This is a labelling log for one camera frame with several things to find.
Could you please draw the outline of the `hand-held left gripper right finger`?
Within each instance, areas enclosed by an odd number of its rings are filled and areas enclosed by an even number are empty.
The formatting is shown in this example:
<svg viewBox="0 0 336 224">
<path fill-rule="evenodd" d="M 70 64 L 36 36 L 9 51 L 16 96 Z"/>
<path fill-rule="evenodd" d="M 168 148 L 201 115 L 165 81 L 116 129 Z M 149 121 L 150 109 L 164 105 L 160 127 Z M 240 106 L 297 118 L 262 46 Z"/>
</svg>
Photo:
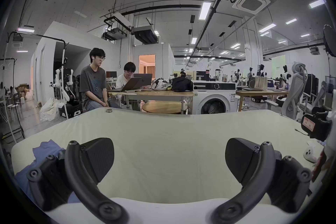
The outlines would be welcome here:
<svg viewBox="0 0 336 224">
<path fill-rule="evenodd" d="M 290 155 L 282 157 L 269 141 L 258 145 L 243 138 L 230 138 L 225 162 L 242 189 L 212 212 L 214 224 L 238 222 L 265 194 L 271 205 L 285 213 L 297 213 L 308 195 L 311 170 Z"/>
</svg>

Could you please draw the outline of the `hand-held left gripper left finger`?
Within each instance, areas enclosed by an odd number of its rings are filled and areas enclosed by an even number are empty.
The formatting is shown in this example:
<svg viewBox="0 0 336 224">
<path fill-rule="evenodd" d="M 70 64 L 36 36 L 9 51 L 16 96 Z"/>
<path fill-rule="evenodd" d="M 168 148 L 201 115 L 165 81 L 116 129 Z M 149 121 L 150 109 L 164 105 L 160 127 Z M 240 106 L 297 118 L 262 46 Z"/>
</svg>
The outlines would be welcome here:
<svg viewBox="0 0 336 224">
<path fill-rule="evenodd" d="M 113 166 L 114 144 L 96 138 L 84 144 L 72 140 L 57 156 L 48 155 L 27 173 L 36 205 L 45 212 L 68 202 L 72 193 L 95 217 L 106 224 L 126 224 L 127 211 L 98 188 Z"/>
</svg>

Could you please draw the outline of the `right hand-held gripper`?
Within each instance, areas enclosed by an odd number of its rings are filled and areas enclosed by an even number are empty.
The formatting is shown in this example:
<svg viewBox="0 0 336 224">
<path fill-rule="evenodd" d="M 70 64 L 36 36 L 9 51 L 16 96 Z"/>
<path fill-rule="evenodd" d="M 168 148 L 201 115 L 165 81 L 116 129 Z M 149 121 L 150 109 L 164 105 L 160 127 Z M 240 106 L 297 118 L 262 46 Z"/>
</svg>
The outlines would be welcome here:
<svg viewBox="0 0 336 224">
<path fill-rule="evenodd" d="M 301 128 L 310 138 L 326 139 L 324 153 L 327 158 L 333 158 L 336 152 L 336 111 L 323 107 L 313 107 L 310 113 L 305 113 L 301 120 Z"/>
</svg>

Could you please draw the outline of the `person's right hand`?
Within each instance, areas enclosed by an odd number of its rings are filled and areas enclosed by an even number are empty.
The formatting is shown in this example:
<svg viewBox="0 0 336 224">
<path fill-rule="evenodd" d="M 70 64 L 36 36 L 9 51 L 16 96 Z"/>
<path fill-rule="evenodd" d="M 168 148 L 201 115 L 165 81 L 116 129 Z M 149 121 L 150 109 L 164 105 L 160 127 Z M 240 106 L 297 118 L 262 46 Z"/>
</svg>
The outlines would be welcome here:
<svg viewBox="0 0 336 224">
<path fill-rule="evenodd" d="M 312 183 L 316 181 L 317 177 L 320 175 L 322 171 L 327 171 L 329 169 L 331 161 L 332 161 L 331 158 L 329 158 L 325 154 L 325 149 L 323 149 L 312 171 L 312 175 L 313 175 L 311 179 Z"/>
</svg>

